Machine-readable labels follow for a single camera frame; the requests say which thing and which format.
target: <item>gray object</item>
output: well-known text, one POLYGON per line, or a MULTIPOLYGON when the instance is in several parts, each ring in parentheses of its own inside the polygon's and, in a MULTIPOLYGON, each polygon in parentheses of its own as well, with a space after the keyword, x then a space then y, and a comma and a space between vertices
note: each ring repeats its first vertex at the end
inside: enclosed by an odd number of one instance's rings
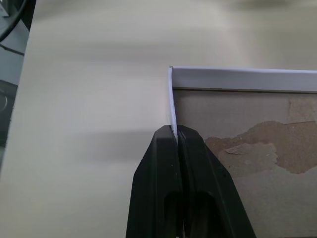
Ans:
POLYGON ((17 86, 0 80, 0 146, 6 143, 17 86))
POLYGON ((9 0, 0 0, 0 17, 10 16, 9 0))

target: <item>black clamp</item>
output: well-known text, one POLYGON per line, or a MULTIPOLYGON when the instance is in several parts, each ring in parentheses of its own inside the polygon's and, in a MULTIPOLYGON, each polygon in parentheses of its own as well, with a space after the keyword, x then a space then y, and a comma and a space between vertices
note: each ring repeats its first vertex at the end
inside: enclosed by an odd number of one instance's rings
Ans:
POLYGON ((157 130, 133 177, 126 238, 255 238, 233 180, 199 134, 157 130))

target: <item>white plastic strip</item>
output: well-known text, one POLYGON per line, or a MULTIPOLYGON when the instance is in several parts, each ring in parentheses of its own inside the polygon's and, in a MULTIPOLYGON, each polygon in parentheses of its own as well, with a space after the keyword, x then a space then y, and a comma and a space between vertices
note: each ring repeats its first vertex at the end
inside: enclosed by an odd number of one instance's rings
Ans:
POLYGON ((173 67, 169 67, 168 69, 168 96, 169 96, 169 108, 170 108, 170 123, 172 126, 172 130, 174 132, 176 141, 177 138, 177 122, 176 122, 176 113, 175 113, 175 105, 174 105, 174 95, 173 95, 173 86, 172 86, 172 72, 173 67))
POLYGON ((317 71, 173 67, 173 88, 317 92, 317 71))

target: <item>brown cardboard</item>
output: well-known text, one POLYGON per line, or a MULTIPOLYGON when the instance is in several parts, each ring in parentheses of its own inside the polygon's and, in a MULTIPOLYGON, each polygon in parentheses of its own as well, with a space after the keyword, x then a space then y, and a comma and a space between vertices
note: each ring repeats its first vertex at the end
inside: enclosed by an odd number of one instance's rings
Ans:
POLYGON ((178 124, 230 172, 258 238, 317 236, 317 95, 174 91, 178 124))

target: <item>beige surface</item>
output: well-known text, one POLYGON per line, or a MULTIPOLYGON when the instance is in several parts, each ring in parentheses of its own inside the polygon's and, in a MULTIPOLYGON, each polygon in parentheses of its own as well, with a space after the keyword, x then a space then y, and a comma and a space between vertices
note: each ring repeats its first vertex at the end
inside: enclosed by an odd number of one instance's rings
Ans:
POLYGON ((38 0, 1 172, 1 238, 124 237, 133 173, 168 123, 168 66, 314 69, 317 9, 297 2, 38 0))
POLYGON ((174 92, 177 123, 196 129, 228 169, 258 238, 317 236, 316 101, 174 92))

